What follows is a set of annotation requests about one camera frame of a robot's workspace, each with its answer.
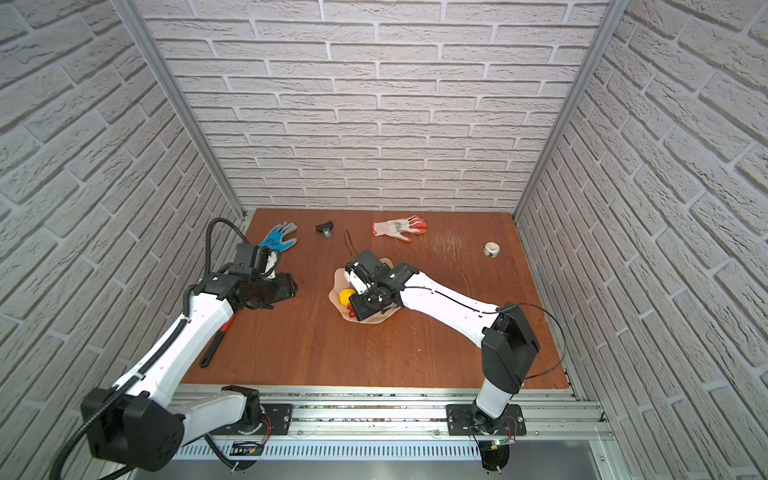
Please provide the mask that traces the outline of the yellow lemon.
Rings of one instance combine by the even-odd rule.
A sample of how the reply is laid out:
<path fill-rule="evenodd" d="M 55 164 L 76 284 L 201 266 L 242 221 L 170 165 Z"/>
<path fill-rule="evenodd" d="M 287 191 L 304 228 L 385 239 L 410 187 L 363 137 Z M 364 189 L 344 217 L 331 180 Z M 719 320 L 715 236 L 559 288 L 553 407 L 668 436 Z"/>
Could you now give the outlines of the yellow lemon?
<path fill-rule="evenodd" d="M 351 297 L 356 293 L 354 289 L 343 289 L 339 293 L 339 302 L 342 306 L 347 307 L 351 302 Z"/>

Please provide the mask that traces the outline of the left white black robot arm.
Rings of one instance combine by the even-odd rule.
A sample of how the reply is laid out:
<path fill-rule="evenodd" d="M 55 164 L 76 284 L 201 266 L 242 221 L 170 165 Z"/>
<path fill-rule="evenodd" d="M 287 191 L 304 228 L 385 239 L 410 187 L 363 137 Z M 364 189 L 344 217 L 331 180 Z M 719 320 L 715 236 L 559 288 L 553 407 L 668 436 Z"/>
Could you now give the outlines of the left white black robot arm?
<path fill-rule="evenodd" d="M 181 447 L 216 429 L 252 433 L 267 426 L 259 393 L 248 387 L 228 385 L 176 410 L 169 405 L 186 372 L 237 312 L 270 309 L 296 295 L 296 282 L 277 272 L 278 263 L 276 251 L 241 243 L 234 261 L 188 287 L 181 314 L 147 354 L 110 388 L 95 388 L 83 400 L 77 436 L 94 457 L 157 471 Z"/>

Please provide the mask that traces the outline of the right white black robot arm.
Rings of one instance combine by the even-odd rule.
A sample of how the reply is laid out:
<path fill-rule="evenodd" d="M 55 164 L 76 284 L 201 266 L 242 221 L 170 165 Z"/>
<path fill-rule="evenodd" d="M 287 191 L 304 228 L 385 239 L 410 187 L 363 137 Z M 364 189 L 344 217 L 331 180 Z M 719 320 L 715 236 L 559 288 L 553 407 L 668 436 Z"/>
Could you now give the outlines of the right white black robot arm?
<path fill-rule="evenodd" d="M 394 307 L 420 312 L 456 330 L 481 351 L 484 381 L 473 407 L 483 420 L 502 417 L 524 385 L 540 343 L 520 306 L 474 300 L 415 267 L 390 267 L 366 250 L 345 266 L 355 319 L 362 322 Z"/>

